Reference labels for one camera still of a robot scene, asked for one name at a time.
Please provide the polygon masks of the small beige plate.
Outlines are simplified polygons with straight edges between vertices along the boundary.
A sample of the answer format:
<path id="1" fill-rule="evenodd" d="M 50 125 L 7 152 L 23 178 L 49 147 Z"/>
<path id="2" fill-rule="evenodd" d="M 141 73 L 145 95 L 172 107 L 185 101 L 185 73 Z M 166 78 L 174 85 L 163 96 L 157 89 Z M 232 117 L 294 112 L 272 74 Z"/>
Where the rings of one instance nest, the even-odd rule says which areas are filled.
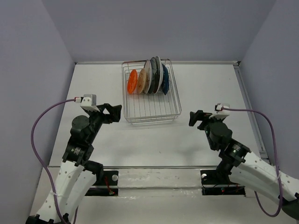
<path id="1" fill-rule="evenodd" d="M 137 80 L 137 93 L 140 94 L 144 88 L 147 81 L 147 73 L 145 69 L 141 69 L 138 80 Z"/>

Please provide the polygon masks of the dark blue leaf-shaped plate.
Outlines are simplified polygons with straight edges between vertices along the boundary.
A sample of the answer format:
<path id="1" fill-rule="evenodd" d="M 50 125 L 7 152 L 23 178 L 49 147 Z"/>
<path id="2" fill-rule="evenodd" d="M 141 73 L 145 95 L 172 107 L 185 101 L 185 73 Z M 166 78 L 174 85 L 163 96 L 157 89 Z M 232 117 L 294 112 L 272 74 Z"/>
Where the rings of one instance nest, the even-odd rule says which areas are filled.
<path id="1" fill-rule="evenodd" d="M 162 66 L 163 66 L 163 81 L 161 87 L 162 87 L 163 94 L 166 95 L 169 91 L 169 73 L 166 66 L 164 64 L 162 64 Z"/>

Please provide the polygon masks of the white plate with orange sunburst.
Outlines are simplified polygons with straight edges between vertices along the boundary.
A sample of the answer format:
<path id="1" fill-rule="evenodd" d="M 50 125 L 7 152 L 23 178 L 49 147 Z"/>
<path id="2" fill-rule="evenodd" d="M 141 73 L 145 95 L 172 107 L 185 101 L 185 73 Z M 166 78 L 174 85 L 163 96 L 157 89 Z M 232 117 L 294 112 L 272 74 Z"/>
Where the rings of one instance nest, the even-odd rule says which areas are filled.
<path id="1" fill-rule="evenodd" d="M 146 82 L 145 82 L 145 87 L 143 89 L 144 93 L 148 93 L 152 81 L 152 67 L 151 67 L 151 62 L 150 60 L 147 60 L 144 64 L 144 70 L 146 72 Z"/>

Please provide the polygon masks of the teal plate with white blossoms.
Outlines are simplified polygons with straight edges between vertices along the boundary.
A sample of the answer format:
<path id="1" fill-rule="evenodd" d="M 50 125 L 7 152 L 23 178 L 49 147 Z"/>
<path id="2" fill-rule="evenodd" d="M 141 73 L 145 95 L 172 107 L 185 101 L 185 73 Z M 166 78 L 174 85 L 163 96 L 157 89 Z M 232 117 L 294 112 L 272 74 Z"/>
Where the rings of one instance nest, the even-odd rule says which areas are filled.
<path id="1" fill-rule="evenodd" d="M 160 87 L 160 65 L 156 57 L 150 59 L 152 70 L 152 81 L 148 93 L 157 93 Z"/>

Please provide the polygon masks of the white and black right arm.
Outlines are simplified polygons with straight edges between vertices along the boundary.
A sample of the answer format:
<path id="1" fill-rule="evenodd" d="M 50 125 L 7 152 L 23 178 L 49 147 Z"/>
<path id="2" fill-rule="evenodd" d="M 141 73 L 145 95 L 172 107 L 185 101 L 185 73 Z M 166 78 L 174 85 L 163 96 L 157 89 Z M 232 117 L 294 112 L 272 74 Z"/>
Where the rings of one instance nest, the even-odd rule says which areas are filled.
<path id="1" fill-rule="evenodd" d="M 233 139 L 233 132 L 223 122 L 227 110 L 207 113 L 190 112 L 189 126 L 204 131 L 210 149 L 219 152 L 221 162 L 215 170 L 218 182 L 232 181 L 275 202 L 288 216 L 299 218 L 299 181 L 266 163 L 244 144 Z"/>

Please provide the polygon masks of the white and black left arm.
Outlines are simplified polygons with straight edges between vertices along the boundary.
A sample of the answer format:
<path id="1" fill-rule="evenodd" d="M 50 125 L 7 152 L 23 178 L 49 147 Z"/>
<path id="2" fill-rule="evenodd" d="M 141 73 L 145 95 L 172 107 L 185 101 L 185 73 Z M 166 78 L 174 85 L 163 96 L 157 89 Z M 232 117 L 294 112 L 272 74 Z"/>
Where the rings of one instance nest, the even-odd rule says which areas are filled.
<path id="1" fill-rule="evenodd" d="M 28 224 L 74 224 L 78 206 L 89 188 L 103 180 L 103 165 L 89 159 L 93 141 L 103 124 L 120 121 L 122 106 L 88 103 L 81 104 L 81 108 L 86 115 L 72 120 L 71 136 L 56 179 L 44 165 L 51 190 L 38 212 L 27 218 Z"/>

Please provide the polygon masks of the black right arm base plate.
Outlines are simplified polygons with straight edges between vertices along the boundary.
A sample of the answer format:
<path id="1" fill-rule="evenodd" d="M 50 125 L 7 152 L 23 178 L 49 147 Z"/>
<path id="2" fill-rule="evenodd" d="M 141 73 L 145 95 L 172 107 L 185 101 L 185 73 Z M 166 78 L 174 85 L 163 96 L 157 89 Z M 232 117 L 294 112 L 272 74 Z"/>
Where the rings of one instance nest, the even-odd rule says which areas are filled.
<path id="1" fill-rule="evenodd" d="M 201 192 L 203 196 L 245 196 L 245 187 L 231 182 L 216 170 L 201 170 Z"/>

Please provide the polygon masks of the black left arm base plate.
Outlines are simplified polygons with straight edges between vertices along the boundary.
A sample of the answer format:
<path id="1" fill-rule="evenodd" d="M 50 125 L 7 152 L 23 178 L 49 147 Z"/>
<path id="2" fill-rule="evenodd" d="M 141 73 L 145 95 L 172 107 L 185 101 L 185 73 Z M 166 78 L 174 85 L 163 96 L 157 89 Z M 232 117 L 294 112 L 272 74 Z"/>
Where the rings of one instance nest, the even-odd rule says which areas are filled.
<path id="1" fill-rule="evenodd" d="M 103 177 L 97 179 L 85 196 L 118 196 L 119 171 L 104 170 Z"/>

